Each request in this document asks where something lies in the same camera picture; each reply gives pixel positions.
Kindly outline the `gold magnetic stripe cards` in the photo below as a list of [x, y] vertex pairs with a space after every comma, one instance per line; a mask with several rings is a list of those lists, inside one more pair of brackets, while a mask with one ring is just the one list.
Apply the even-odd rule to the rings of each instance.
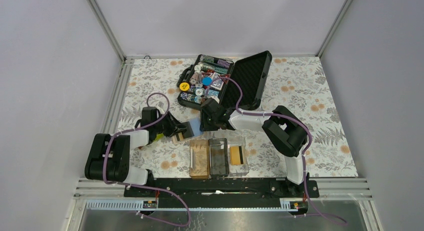
[[244, 150], [242, 146], [231, 146], [229, 148], [230, 164], [233, 166], [244, 165]]

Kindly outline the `light blue card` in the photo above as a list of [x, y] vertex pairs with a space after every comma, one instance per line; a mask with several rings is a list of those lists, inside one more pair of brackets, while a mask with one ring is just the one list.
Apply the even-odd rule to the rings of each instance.
[[182, 134], [184, 139], [195, 138], [203, 135], [203, 132], [200, 129], [201, 122], [199, 119], [191, 119], [189, 121], [184, 122], [183, 125], [186, 127], [185, 132], [183, 132]]

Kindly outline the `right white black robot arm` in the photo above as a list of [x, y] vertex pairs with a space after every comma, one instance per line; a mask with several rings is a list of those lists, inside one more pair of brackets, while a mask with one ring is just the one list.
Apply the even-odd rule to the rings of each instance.
[[250, 130], [264, 132], [274, 148], [284, 156], [287, 192], [293, 197], [306, 190], [304, 154], [312, 144], [312, 134], [293, 113], [279, 105], [273, 111], [249, 111], [224, 108], [213, 98], [201, 106], [201, 128], [206, 131]]

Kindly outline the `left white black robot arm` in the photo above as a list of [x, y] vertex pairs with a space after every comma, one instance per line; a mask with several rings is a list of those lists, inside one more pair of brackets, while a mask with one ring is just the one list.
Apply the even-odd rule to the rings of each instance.
[[84, 175], [89, 180], [136, 185], [136, 190], [148, 197], [154, 193], [155, 183], [149, 179], [149, 170], [130, 165], [130, 151], [151, 144], [158, 135], [172, 137], [186, 130], [169, 111], [144, 107], [134, 129], [116, 135], [97, 133], [94, 136]]

